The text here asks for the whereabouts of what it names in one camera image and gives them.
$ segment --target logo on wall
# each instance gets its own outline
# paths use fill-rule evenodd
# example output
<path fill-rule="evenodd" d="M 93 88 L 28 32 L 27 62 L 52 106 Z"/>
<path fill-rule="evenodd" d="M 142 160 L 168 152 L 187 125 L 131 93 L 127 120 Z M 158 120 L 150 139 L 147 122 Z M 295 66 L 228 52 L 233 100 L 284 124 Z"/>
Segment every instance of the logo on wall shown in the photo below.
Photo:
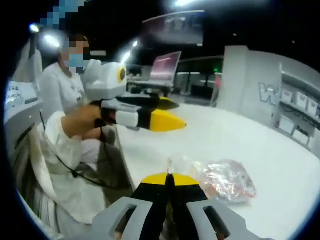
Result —
<path fill-rule="evenodd" d="M 270 104 L 272 106 L 277 106 L 280 101 L 280 93 L 280 87 L 274 87 L 272 85 L 259 82 L 259 94 L 261 102 Z"/>

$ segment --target plastic bag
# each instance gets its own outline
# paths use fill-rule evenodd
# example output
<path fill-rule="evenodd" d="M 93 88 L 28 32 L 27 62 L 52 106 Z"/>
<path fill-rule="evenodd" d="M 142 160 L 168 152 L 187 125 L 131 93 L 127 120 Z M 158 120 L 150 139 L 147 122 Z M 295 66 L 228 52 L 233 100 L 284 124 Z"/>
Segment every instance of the plastic bag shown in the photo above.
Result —
<path fill-rule="evenodd" d="M 227 204 L 248 203 L 257 192 L 246 169 L 233 160 L 203 165 L 185 155 L 176 154 L 168 160 L 168 173 L 194 178 L 208 199 L 216 198 Z"/>

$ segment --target wall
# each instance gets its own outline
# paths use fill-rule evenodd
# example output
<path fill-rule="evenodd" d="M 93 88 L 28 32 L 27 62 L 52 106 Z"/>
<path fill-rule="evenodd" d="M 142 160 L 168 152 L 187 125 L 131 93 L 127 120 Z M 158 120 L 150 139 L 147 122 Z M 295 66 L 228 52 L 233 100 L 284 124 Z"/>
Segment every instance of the wall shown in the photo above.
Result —
<path fill-rule="evenodd" d="M 246 46 L 226 46 L 217 108 L 273 126 L 277 101 L 263 102 L 259 84 L 277 96 L 282 71 L 320 90 L 320 73 L 301 62 L 273 53 L 250 51 Z"/>
<path fill-rule="evenodd" d="M 240 113 L 241 99 L 247 78 L 246 46 L 228 46 L 224 52 L 222 81 L 217 103 L 218 109 Z"/>

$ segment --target white desk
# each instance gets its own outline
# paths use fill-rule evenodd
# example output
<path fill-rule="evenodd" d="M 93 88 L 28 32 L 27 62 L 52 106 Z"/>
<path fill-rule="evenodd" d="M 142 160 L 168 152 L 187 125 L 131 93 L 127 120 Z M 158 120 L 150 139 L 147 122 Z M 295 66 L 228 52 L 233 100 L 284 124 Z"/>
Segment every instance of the white desk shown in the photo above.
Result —
<path fill-rule="evenodd" d="M 149 175 L 166 172 L 176 153 L 196 161 L 243 163 L 256 188 L 251 206 L 232 209 L 261 238 L 288 240 L 313 213 L 320 192 L 320 160 L 291 139 L 242 116 L 216 108 L 182 105 L 172 111 L 185 129 L 153 133 L 118 126 L 134 189 Z"/>

